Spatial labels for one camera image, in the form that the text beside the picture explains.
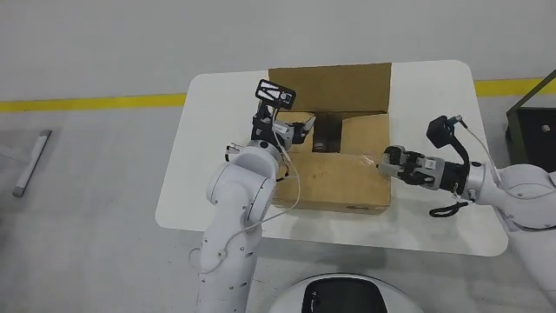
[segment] cable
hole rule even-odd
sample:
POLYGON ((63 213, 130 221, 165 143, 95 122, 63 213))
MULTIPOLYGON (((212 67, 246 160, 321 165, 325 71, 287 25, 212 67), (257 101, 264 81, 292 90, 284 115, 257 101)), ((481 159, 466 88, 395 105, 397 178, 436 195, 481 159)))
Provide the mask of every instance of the cable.
POLYGON ((450 217, 454 216, 461 208, 469 205, 469 202, 456 202, 447 207, 435 208, 428 211, 428 215, 431 217, 450 217))
POLYGON ((301 197, 301 179, 299 177, 299 173, 297 172, 297 169, 295 168, 294 162, 292 161, 292 159, 289 157, 288 153, 286 152, 286 149, 284 148, 284 146, 280 143, 280 141, 278 140, 278 136, 276 135, 276 129, 275 129, 275 120, 276 120, 276 116, 278 115, 278 110, 274 110, 274 113, 272 114, 272 133, 275 135, 275 141, 278 144, 278 147, 280 147, 281 149, 281 154, 282 157, 286 157, 287 160, 289 161, 289 163, 291 164, 292 168, 294 169, 295 172, 295 176, 297 177, 297 198, 295 199, 295 203, 287 208, 286 210, 284 210, 281 213, 276 214, 275 216, 271 216, 268 217, 258 223, 254 223, 251 226, 246 227, 245 229, 236 232, 235 234, 233 234, 228 241, 226 242, 226 245, 224 245, 224 249, 223 250, 219 250, 218 251, 218 257, 220 258, 220 261, 218 262, 218 264, 209 271, 206 272, 201 272, 200 274, 203 275, 207 275, 209 273, 214 272, 215 270, 218 270, 218 268, 222 265, 222 262, 224 261, 224 259, 226 258, 226 256, 228 256, 228 245, 229 243, 232 241, 232 239, 234 239, 236 236, 240 235, 241 233, 245 232, 245 231, 249 231, 252 230, 258 226, 261 226, 262 224, 264 224, 267 221, 276 219, 278 216, 283 216, 284 214, 289 213, 290 211, 292 211, 295 207, 297 207, 297 204, 299 203, 300 197, 301 197))
POLYGON ((545 193, 545 194, 538 195, 538 196, 533 196, 533 197, 530 197, 530 196, 522 197, 522 196, 514 195, 512 192, 510 192, 510 191, 506 188, 506 186, 504 186, 504 182, 502 181, 502 178, 501 178, 501 176, 500 176, 500 173, 498 172, 498 170, 496 169, 496 165, 494 164, 493 157, 490 156, 490 152, 488 152, 488 148, 487 148, 487 146, 485 145, 485 143, 483 143, 483 141, 480 140, 480 138, 479 138, 475 133, 473 133, 473 131, 470 130, 470 129, 467 127, 467 125, 464 124, 462 121, 461 121, 461 124, 462 124, 463 127, 467 130, 467 132, 469 132, 469 134, 470 134, 471 136, 473 136, 473 138, 475 138, 475 139, 477 140, 477 142, 479 142, 480 146, 482 146, 483 150, 486 152, 486 155, 488 156, 488 160, 490 161, 490 164, 491 164, 491 171, 493 172, 493 175, 495 175, 496 179, 498 180, 498 182, 496 183, 496 185, 497 185, 501 190, 503 190, 504 192, 506 192, 508 195, 512 196, 513 198, 520 199, 520 200, 532 200, 532 199, 537 199, 537 198, 546 197, 546 196, 549 196, 549 195, 551 195, 551 194, 553 194, 553 193, 556 193, 556 190, 552 190, 551 192, 547 192, 547 193, 545 193))

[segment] metal bar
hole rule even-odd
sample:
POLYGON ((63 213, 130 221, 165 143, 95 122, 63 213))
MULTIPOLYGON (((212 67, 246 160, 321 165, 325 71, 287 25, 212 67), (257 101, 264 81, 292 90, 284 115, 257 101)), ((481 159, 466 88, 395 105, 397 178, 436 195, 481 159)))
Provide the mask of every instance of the metal bar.
POLYGON ((529 91, 523 98, 521 98, 510 110, 506 113, 509 114, 510 112, 516 111, 521 105, 525 104, 529 99, 533 98, 534 95, 537 94, 543 87, 547 86, 554 78, 556 77, 556 70, 553 70, 552 73, 548 74, 548 77, 545 77, 538 85, 533 87, 532 90, 529 91))

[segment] black cable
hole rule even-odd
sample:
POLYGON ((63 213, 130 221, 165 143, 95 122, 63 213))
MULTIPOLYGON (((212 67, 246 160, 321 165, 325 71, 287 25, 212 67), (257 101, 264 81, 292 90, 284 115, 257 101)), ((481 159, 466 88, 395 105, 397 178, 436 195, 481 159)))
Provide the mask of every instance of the black cable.
POLYGON ((276 179, 277 183, 281 182, 282 180, 286 179, 289 176, 289 166, 285 162, 284 162, 284 164, 286 164, 286 174, 284 174, 283 177, 280 177, 280 178, 276 179))
POLYGON ((468 202, 456 202, 455 204, 447 207, 435 208, 428 212, 431 217, 450 217, 454 216, 461 208, 468 206, 468 202))

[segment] white cable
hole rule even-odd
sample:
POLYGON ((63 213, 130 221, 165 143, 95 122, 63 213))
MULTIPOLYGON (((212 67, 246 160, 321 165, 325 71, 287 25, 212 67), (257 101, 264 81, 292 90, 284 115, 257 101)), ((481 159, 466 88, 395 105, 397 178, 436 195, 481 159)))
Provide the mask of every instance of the white cable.
POLYGON ((486 152, 486 155, 488 156, 488 160, 490 161, 490 165, 491 165, 491 171, 493 172, 493 174, 496 176, 496 179, 498 179, 498 182, 496 183, 496 185, 503 190, 504 192, 506 192, 508 195, 512 196, 513 198, 517 198, 520 200, 532 200, 532 199, 537 199, 537 198, 542 198, 542 197, 546 197, 549 196, 553 193, 556 193, 556 190, 552 190, 551 192, 547 192, 545 194, 542 195, 538 195, 538 196, 527 196, 527 197, 523 197, 523 196, 518 196, 518 195, 514 195, 512 192, 510 192, 506 186, 504 186, 504 182, 502 181, 502 177, 500 176, 500 173, 498 172, 498 170, 496 169, 496 165, 494 164, 494 160, 493 157, 490 156, 490 152, 488 152, 488 148, 485 145, 485 143, 483 143, 482 140, 479 139, 479 137, 477 137, 476 134, 474 134, 467 126, 463 126, 471 136, 473 136, 473 138, 475 138, 477 140, 477 142, 479 142, 480 146, 483 147, 483 150, 486 152))
POLYGON ((266 219, 258 222, 258 223, 254 223, 251 226, 246 227, 245 229, 236 232, 235 234, 233 234, 228 241, 226 242, 226 245, 224 245, 224 249, 220 250, 219 252, 219 257, 220 262, 212 269, 206 272, 201 272, 201 274, 203 275, 207 275, 209 273, 214 272, 215 270, 218 270, 218 268, 220 267, 220 265, 222 265, 222 262, 224 261, 224 259, 226 258, 226 256, 228 256, 228 245, 229 243, 232 241, 232 239, 234 239, 237 235, 240 235, 241 233, 245 232, 245 231, 249 231, 252 230, 262 224, 264 224, 267 221, 270 221, 272 219, 276 219, 278 216, 283 216, 284 214, 289 213, 290 211, 292 211, 295 207, 297 207, 297 204, 299 203, 300 197, 301 197, 301 179, 299 178, 299 173, 297 172, 297 169, 295 168, 294 162, 292 161, 292 159, 289 157, 288 152, 286 151, 286 149, 283 147, 283 145, 280 143, 280 141, 278 140, 278 136, 276 135, 276 129, 275 129, 275 120, 276 120, 276 116, 278 115, 278 110, 275 110, 273 115, 272 115, 272 133, 275 135, 275 141, 278 144, 278 146, 281 149, 281 153, 283 157, 286 157, 287 160, 289 161, 289 163, 291 164, 291 166, 294 168, 294 172, 295 172, 295 177, 297 177, 297 198, 295 199, 295 203, 287 208, 286 210, 284 210, 281 213, 276 214, 275 216, 271 216, 271 217, 267 217, 266 219))

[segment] box flap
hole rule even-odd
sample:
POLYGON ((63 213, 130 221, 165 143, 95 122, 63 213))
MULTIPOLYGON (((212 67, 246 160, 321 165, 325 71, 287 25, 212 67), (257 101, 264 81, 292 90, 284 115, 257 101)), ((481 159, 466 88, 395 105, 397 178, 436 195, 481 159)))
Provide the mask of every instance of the box flap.
POLYGON ((268 71, 273 83, 297 93, 291 111, 369 111, 386 113, 391 63, 279 68, 268 71))

